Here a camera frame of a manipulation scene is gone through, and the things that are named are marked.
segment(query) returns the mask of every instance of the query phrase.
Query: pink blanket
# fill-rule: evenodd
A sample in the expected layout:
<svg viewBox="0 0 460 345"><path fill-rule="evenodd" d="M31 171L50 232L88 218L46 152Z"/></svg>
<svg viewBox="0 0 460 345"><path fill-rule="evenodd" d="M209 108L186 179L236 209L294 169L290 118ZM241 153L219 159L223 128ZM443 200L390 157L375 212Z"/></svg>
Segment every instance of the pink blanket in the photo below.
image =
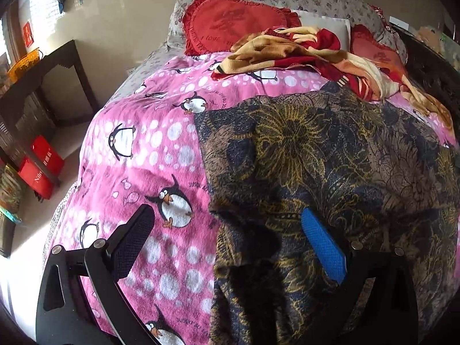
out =
<svg viewBox="0 0 460 345"><path fill-rule="evenodd" d="M206 344L216 232L193 114L230 108L255 95L320 89L306 70L266 70L222 82L211 71L227 53L175 57L134 95L109 103L91 122L80 153L77 190L51 246L86 248L107 238L142 203L155 226L127 278L119 281L133 309L164 345ZM88 279L89 303L111 332Z"/></svg>

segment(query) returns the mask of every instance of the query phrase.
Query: tiled floor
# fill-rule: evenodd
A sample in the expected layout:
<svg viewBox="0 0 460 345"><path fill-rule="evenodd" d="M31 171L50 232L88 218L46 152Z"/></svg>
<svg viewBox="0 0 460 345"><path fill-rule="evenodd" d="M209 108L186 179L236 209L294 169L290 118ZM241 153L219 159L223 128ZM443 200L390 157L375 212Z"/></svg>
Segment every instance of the tiled floor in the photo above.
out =
<svg viewBox="0 0 460 345"><path fill-rule="evenodd" d="M80 146L87 127L88 124L81 124L56 132L51 145L65 158L59 176L61 186L42 203L38 202L31 189L27 190L19 210L24 223L16 227L11 257L0 257L0 293L18 325L33 339L43 247L54 210L77 180Z"/></svg>

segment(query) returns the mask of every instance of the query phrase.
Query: sunlight on wall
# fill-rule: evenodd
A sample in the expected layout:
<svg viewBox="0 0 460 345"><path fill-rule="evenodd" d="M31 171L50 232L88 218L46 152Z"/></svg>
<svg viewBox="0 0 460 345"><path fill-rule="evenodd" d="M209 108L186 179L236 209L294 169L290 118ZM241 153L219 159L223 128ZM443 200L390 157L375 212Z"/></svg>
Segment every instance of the sunlight on wall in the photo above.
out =
<svg viewBox="0 0 460 345"><path fill-rule="evenodd" d="M64 13L59 13L59 3L56 0L29 0L29 4L32 34L40 42L56 31L56 21Z"/></svg>
<svg viewBox="0 0 460 345"><path fill-rule="evenodd" d="M3 29L1 25L1 19L0 19L0 55L2 55L3 53L6 53L6 58L8 58L8 62L11 63L10 56L8 54L8 50L6 50L5 37L3 36Z"/></svg>

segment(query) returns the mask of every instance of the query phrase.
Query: red shopping bag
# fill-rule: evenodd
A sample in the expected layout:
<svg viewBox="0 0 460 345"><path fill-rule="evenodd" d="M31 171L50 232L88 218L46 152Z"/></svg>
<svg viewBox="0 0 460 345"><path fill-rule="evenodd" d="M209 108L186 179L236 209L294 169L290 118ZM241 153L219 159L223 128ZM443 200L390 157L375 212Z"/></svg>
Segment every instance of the red shopping bag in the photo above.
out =
<svg viewBox="0 0 460 345"><path fill-rule="evenodd" d="M37 136L32 143L32 150L38 159L56 176L59 176L64 166L64 160L48 144L43 136ZM40 196L50 199L53 192L53 184L44 173L27 157L19 167L19 176Z"/></svg>

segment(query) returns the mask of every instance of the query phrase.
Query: blue gripper pad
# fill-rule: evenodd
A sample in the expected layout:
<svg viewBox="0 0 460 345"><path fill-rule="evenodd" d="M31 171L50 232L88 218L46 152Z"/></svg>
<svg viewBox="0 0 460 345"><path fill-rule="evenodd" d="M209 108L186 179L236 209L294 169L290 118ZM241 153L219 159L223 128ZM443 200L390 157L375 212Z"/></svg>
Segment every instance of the blue gripper pad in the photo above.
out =
<svg viewBox="0 0 460 345"><path fill-rule="evenodd" d="M346 276L346 256L309 208L302 211L300 222L327 276L341 284Z"/></svg>

